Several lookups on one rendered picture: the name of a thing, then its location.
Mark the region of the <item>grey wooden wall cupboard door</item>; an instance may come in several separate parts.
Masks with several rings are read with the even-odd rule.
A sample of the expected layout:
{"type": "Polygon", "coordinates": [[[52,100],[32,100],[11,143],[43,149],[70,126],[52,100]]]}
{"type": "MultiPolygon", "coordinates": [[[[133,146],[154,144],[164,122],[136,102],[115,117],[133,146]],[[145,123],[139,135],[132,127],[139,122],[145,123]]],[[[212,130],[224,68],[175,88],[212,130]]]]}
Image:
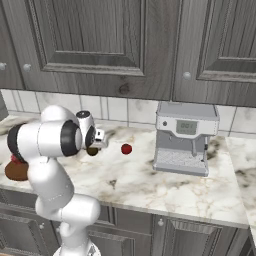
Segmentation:
{"type": "Polygon", "coordinates": [[[2,3],[23,91],[170,99],[182,0],[2,3]]]}
{"type": "Polygon", "coordinates": [[[256,0],[182,1],[172,99],[256,107],[256,0]]]}
{"type": "Polygon", "coordinates": [[[0,62],[7,64],[5,70],[0,70],[0,89],[23,90],[25,88],[24,80],[2,0],[0,0],[0,62]]]}

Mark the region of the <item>grey wooden drawer front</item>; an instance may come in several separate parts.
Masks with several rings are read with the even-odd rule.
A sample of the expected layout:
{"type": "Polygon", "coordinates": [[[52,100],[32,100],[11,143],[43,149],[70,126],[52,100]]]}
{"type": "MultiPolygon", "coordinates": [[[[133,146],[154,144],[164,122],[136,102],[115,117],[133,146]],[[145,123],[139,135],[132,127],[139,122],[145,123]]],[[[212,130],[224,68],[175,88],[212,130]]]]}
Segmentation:
{"type": "Polygon", "coordinates": [[[152,215],[120,208],[109,208],[109,219],[119,229],[142,234],[152,233],[152,215]]]}
{"type": "Polygon", "coordinates": [[[35,212],[36,199],[31,193],[0,189],[0,211],[35,212]]]}

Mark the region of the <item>grey wooden base cupboard door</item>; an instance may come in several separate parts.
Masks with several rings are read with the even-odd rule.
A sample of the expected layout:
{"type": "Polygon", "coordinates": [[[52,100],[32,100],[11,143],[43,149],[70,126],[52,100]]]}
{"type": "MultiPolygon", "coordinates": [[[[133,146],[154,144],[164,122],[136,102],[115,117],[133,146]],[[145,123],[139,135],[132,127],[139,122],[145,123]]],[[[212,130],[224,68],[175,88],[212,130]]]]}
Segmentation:
{"type": "Polygon", "coordinates": [[[51,223],[35,214],[0,213],[0,250],[16,256],[52,256],[59,247],[51,223]]]}
{"type": "Polygon", "coordinates": [[[155,215],[152,256],[252,256],[247,229],[155,215]],[[159,226],[159,219],[164,225],[159,226]]]}
{"type": "Polygon", "coordinates": [[[89,228],[88,237],[83,237],[75,247],[62,244],[53,256],[135,256],[132,238],[101,232],[89,228]]]}

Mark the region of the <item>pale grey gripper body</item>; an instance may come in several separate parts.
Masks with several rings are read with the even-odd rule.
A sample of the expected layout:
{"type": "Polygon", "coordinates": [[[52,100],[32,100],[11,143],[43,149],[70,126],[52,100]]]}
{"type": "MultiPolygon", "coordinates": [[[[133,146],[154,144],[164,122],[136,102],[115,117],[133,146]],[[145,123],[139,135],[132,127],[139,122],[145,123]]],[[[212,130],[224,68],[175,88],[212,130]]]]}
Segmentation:
{"type": "Polygon", "coordinates": [[[108,141],[106,139],[103,139],[101,141],[94,141],[93,144],[91,145],[91,148],[107,148],[108,147],[108,141]]]}

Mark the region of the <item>red tomato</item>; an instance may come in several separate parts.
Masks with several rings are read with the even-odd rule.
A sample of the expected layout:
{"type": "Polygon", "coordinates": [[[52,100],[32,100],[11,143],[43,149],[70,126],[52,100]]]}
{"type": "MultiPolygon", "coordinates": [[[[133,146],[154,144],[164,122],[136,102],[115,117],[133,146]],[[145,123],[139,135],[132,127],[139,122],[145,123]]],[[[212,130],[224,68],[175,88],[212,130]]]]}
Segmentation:
{"type": "Polygon", "coordinates": [[[127,144],[127,143],[123,144],[121,146],[121,152],[125,155],[130,154],[132,152],[132,146],[130,144],[127,144]]]}

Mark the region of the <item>silver coffee machine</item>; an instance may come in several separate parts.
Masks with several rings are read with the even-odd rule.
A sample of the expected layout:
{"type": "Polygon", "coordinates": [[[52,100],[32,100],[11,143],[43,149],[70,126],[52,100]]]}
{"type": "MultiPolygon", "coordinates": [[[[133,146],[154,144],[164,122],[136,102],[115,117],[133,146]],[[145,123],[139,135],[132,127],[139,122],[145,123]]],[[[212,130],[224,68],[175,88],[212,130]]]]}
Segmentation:
{"type": "Polygon", "coordinates": [[[207,177],[207,150],[219,129],[214,105],[161,101],[156,111],[153,169],[207,177]]]}

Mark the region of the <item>round brown cutting board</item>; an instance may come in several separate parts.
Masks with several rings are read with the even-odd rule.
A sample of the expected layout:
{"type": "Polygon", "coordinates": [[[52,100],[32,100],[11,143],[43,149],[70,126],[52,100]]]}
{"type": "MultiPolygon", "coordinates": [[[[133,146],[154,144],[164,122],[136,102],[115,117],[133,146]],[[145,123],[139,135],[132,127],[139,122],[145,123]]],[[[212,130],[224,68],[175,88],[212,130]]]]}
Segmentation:
{"type": "Polygon", "coordinates": [[[9,162],[5,167],[5,175],[13,181],[26,181],[28,179],[28,164],[9,162]]]}

